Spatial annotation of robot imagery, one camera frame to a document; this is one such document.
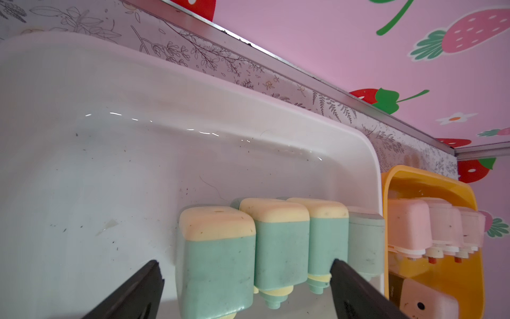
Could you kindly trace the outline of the white plastic storage tray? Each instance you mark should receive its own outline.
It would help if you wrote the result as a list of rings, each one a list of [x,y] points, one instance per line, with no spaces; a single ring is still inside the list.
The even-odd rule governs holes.
[[[75,33],[1,44],[1,317],[81,318],[156,260],[178,318],[181,210],[326,199],[381,214],[364,134]]]

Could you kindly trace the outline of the yellow plastic storage tray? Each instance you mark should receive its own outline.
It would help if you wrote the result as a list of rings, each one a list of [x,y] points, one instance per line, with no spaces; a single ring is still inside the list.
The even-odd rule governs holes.
[[[414,167],[398,165],[381,174],[382,212],[388,215],[387,203],[393,198],[440,198],[454,206],[478,210],[472,188],[455,179]],[[445,257],[435,264],[421,258],[412,261],[396,253],[386,254],[388,270],[411,278],[457,299],[460,318],[482,318],[486,296],[482,252],[475,252],[467,261],[457,263]]]

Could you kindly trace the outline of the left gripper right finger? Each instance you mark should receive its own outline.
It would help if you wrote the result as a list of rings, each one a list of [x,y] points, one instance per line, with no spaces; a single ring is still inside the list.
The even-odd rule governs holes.
[[[333,304],[338,318],[406,318],[405,314],[346,262],[334,260],[330,273]]]

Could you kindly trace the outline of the green sharpener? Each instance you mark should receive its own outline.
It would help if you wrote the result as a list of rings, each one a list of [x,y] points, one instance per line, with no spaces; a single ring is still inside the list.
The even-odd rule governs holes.
[[[369,209],[348,206],[348,265],[370,281],[385,270],[385,220]]]
[[[266,306],[277,310],[296,285],[308,280],[308,209],[299,203],[268,198],[238,198],[231,207],[254,220],[254,287]]]
[[[309,257],[306,283],[311,292],[321,295],[331,280],[334,260],[348,260],[349,211],[335,201],[288,198],[309,212]]]
[[[254,299],[256,227],[227,206],[192,206],[179,216],[175,284],[182,318],[234,318]]]

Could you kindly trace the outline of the pink sharpener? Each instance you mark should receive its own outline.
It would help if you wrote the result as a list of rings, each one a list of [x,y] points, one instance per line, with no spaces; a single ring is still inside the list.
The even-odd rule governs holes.
[[[478,252],[483,247],[483,234],[486,224],[486,217],[479,211],[468,207],[457,207],[461,214],[463,245],[460,251],[455,254],[456,263],[462,263],[469,259],[471,254]]]
[[[409,318],[460,317],[460,306],[453,296],[412,279],[403,281],[399,310]]]
[[[462,218],[459,209],[440,198],[420,198],[430,211],[432,246],[426,249],[424,257],[432,265],[439,259],[455,256],[463,246]]]
[[[388,249],[409,259],[420,259],[432,246],[428,204],[421,199],[389,199]]]

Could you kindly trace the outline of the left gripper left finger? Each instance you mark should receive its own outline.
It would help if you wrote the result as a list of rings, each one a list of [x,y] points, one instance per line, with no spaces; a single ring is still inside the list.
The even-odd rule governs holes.
[[[159,263],[150,260],[83,319],[156,318],[164,285]]]

